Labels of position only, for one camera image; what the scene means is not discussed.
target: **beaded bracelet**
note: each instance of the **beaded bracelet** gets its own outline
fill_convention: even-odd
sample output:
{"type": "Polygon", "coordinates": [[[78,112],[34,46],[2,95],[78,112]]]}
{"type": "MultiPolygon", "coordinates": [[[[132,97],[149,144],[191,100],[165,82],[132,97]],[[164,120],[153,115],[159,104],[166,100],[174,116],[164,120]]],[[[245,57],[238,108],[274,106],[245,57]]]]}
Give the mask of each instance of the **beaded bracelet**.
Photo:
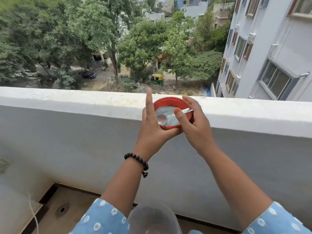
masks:
{"type": "Polygon", "coordinates": [[[133,157],[135,160],[137,160],[143,165],[144,169],[143,169],[142,175],[143,175],[143,178],[147,177],[148,173],[145,173],[144,171],[147,171],[149,169],[148,164],[145,161],[143,161],[143,159],[140,156],[135,155],[134,153],[126,153],[124,155],[124,159],[127,159],[129,157],[133,157]]]}

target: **red bowl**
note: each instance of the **red bowl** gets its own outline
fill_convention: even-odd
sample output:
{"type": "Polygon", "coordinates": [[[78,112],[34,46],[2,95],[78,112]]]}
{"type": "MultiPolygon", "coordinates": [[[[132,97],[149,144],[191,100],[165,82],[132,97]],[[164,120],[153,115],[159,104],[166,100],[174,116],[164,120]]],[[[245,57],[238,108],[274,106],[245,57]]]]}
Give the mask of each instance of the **red bowl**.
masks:
{"type": "MultiPolygon", "coordinates": [[[[154,103],[154,110],[156,111],[158,108],[163,107],[163,106],[173,106],[176,108],[180,108],[181,110],[186,109],[191,107],[187,101],[184,101],[181,98],[176,98],[176,97],[166,97],[166,98],[161,98],[155,101],[154,103]]],[[[191,121],[193,117],[193,111],[186,113],[186,116],[188,117],[188,120],[191,121]]],[[[177,128],[181,127],[181,125],[176,125],[176,126],[160,126],[164,130],[169,130],[172,128],[177,128]]]]}

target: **floor drain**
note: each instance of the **floor drain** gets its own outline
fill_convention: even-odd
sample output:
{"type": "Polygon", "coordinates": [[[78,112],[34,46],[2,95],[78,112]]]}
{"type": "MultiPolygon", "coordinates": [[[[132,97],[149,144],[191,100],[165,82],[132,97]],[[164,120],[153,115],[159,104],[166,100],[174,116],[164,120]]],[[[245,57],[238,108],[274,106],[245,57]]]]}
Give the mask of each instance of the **floor drain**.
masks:
{"type": "Polygon", "coordinates": [[[60,207],[57,208],[55,212],[55,216],[56,217],[64,216],[64,214],[67,213],[68,209],[69,209],[69,203],[66,202],[65,204],[62,204],[60,207]]]}

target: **spoon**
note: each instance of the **spoon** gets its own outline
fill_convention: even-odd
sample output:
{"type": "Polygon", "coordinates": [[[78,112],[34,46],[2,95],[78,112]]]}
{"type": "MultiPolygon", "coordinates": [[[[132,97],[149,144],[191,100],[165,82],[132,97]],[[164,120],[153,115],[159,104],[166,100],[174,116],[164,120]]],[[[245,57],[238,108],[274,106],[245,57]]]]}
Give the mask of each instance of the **spoon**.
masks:
{"type": "MultiPolygon", "coordinates": [[[[186,108],[186,109],[182,110],[183,113],[188,113],[188,112],[191,112],[191,111],[193,111],[193,109],[191,109],[191,108],[186,108]]],[[[168,121],[168,118],[170,118],[170,117],[175,117],[175,114],[172,113],[169,116],[166,116],[164,114],[159,114],[157,116],[158,124],[161,125],[161,126],[165,125],[167,123],[167,121],[168,121]]]]}

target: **yellow auto rickshaw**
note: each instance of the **yellow auto rickshaw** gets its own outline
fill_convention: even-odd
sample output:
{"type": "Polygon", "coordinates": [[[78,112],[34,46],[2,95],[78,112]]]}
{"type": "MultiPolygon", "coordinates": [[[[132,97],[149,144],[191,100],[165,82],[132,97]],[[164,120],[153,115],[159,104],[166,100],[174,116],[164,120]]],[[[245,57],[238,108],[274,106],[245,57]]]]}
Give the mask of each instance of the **yellow auto rickshaw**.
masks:
{"type": "Polygon", "coordinates": [[[157,84],[162,84],[163,83],[163,77],[161,74],[153,74],[151,77],[151,81],[154,81],[157,84]]]}

